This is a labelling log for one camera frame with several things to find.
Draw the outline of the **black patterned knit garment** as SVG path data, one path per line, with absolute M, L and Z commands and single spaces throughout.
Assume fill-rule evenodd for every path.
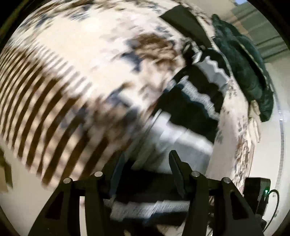
M 188 41 L 185 67 L 170 81 L 125 150 L 112 182 L 111 219 L 179 225 L 213 153 L 229 70 L 222 53 Z

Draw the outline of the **white floral bed sheet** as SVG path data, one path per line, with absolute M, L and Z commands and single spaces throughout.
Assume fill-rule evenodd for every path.
M 222 53 L 209 17 L 186 1 L 51 1 L 14 31 L 1 52 L 1 139 L 44 187 L 102 170 L 144 128 L 185 67 L 184 44 L 197 45 L 160 18 L 180 4 Z M 223 56 L 229 85 L 204 174 L 242 189 L 260 118 Z

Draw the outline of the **dark green quilted jacket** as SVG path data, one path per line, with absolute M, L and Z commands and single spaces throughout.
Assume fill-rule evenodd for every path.
M 264 60 L 254 43 L 241 34 L 236 27 L 211 16 L 215 30 L 213 41 L 226 56 L 231 71 L 248 102 L 256 101 L 260 110 L 260 120 L 270 120 L 273 107 L 273 91 L 269 85 L 270 76 Z

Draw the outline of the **flat black storage box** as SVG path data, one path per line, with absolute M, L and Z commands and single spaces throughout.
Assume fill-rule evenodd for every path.
M 181 4 L 166 11 L 160 18 L 185 37 L 195 41 L 198 46 L 212 47 L 210 39 L 197 18 Z

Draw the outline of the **grey green curtain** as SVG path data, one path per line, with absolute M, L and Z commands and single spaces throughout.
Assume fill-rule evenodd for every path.
M 237 5 L 231 14 L 228 22 L 253 41 L 266 62 L 289 56 L 289 49 L 281 35 L 249 2 Z

